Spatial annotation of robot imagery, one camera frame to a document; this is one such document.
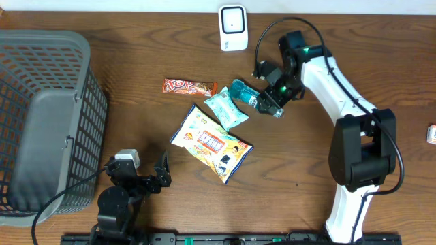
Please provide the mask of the teal mouthwash bottle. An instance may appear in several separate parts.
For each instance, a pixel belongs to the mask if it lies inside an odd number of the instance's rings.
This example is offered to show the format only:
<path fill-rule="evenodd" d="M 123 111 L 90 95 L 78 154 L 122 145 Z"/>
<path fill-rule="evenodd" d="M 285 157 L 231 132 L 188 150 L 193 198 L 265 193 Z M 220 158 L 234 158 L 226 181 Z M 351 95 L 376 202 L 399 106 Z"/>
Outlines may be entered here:
<path fill-rule="evenodd" d="M 233 100 L 242 101 L 255 108 L 258 113 L 261 114 L 269 114 L 274 116 L 275 118 L 282 118 L 284 109 L 272 109 L 272 112 L 269 112 L 267 109 L 262 109 L 260 102 L 258 101 L 259 92 L 250 86 L 246 85 L 243 81 L 239 79 L 235 79 L 230 87 L 230 96 Z"/>

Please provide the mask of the light teal wipes pack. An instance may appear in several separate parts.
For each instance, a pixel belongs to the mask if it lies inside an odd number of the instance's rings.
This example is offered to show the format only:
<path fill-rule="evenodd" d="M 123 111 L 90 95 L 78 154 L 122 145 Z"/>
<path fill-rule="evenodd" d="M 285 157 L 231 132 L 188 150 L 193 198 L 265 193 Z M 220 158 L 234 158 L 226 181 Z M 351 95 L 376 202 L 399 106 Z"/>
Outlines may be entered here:
<path fill-rule="evenodd" d="M 238 126 L 249 119 L 249 117 L 241 112 L 234 104 L 226 86 L 204 103 L 213 111 L 226 131 L 229 131 L 232 127 Z"/>

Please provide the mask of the yellow chips bag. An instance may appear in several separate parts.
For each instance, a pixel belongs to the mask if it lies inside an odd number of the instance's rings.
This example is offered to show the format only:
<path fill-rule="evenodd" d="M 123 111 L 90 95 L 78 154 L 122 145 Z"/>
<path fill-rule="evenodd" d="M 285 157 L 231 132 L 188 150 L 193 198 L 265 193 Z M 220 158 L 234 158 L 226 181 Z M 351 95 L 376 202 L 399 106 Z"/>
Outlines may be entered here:
<path fill-rule="evenodd" d="M 252 145 L 230 135 L 197 105 L 192 105 L 170 143 L 185 148 L 209 166 L 224 184 L 253 150 Z"/>

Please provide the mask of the red Top chocolate bar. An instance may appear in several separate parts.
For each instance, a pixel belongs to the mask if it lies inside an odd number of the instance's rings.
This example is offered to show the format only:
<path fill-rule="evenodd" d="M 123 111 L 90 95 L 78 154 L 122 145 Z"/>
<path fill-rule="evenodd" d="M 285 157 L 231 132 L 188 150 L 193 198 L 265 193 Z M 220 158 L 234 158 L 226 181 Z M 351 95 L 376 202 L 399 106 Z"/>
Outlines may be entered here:
<path fill-rule="evenodd" d="M 201 95 L 212 97 L 217 91 L 216 82 L 192 82 L 189 80 L 166 78 L 162 85 L 163 93 L 177 93 L 182 95 Z"/>

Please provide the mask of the small orange snack box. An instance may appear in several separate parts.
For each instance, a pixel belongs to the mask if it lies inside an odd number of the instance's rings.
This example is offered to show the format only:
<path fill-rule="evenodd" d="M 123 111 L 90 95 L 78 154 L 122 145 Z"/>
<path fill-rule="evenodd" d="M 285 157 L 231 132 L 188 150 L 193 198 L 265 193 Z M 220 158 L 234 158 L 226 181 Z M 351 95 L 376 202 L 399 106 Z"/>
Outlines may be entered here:
<path fill-rule="evenodd" d="M 426 141 L 429 144 L 436 144 L 436 125 L 431 125 L 427 129 Z"/>

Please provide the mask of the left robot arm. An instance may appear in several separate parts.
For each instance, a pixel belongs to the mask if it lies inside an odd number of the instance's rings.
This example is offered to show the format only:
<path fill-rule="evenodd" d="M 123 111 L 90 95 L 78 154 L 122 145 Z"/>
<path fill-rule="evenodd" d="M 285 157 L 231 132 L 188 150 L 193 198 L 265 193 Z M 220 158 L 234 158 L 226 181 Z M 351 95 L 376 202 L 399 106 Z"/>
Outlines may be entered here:
<path fill-rule="evenodd" d="M 97 224 L 91 230 L 90 244 L 148 244 L 148 235 L 135 228 L 136 217 L 146 198 L 171 185 L 168 152 L 153 166 L 154 176 L 139 176 L 139 166 L 135 149 L 120 150 L 104 165 L 104 172 L 114 186 L 98 197 Z"/>

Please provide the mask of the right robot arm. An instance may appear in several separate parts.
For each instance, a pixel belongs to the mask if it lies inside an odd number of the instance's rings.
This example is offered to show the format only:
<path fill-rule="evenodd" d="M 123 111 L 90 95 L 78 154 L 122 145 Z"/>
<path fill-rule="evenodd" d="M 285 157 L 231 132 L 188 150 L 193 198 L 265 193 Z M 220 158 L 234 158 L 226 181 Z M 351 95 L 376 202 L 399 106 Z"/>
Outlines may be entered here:
<path fill-rule="evenodd" d="M 307 45 L 300 31 L 286 33 L 278 45 L 283 67 L 261 61 L 253 73 L 269 83 L 256 109 L 280 118 L 287 102 L 302 99 L 306 90 L 315 95 L 334 124 L 328 164 L 337 187 L 325 224 L 328 238 L 336 244 L 360 242 L 370 194 L 395 169 L 395 115 L 364 99 L 331 52 Z"/>

